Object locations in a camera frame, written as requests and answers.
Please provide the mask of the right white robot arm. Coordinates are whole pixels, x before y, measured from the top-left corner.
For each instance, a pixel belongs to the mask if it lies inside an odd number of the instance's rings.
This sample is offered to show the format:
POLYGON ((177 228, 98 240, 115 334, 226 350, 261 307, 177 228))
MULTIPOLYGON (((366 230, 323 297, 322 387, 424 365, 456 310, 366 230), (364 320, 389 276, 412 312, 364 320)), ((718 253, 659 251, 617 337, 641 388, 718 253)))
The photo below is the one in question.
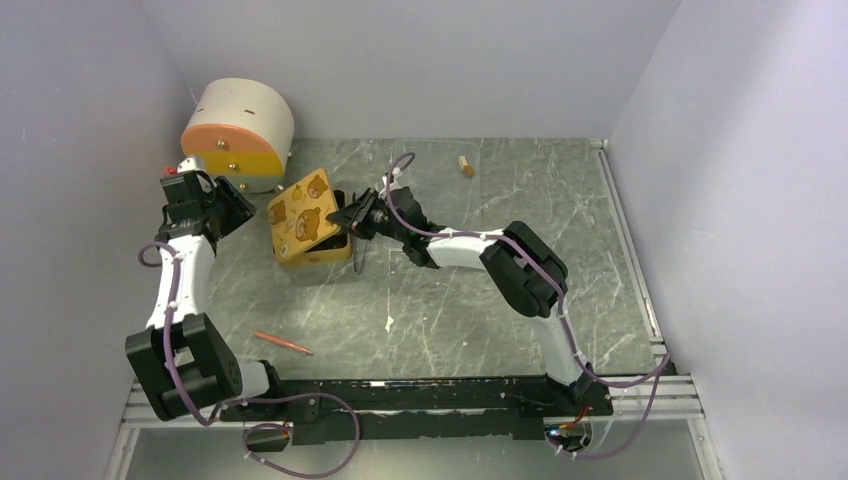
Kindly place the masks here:
POLYGON ((549 389, 552 407, 572 415, 587 403, 592 380, 569 330, 568 270, 527 224, 513 221, 486 232, 439 225, 426 217, 407 187, 383 195, 369 189, 327 219, 357 238, 381 235, 398 241, 416 266, 487 273, 507 304, 533 321, 545 373, 555 382, 549 389))

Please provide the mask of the square silver metal lid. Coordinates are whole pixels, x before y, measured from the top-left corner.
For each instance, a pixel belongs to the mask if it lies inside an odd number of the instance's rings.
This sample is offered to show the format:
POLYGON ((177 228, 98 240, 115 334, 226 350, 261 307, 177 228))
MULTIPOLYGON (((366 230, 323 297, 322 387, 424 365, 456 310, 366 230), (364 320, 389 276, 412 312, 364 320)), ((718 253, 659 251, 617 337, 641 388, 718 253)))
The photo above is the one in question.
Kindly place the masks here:
POLYGON ((274 197, 267 206, 272 249, 281 264, 338 234, 328 219, 339 210, 328 172, 317 168, 274 197))

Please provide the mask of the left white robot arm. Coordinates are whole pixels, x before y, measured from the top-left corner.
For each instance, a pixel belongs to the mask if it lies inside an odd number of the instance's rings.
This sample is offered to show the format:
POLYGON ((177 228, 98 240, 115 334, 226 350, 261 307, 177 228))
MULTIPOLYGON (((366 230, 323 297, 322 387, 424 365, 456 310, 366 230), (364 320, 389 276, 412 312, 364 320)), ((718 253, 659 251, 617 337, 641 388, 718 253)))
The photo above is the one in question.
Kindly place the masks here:
POLYGON ((259 419, 278 417, 285 391, 269 380, 262 362, 242 363, 207 313, 208 286, 217 244, 255 214, 223 176, 202 169, 160 180, 166 203, 154 240, 139 262, 159 268, 160 284, 144 329, 125 340, 125 355, 156 416, 193 416, 207 426, 206 407, 246 402, 259 419))

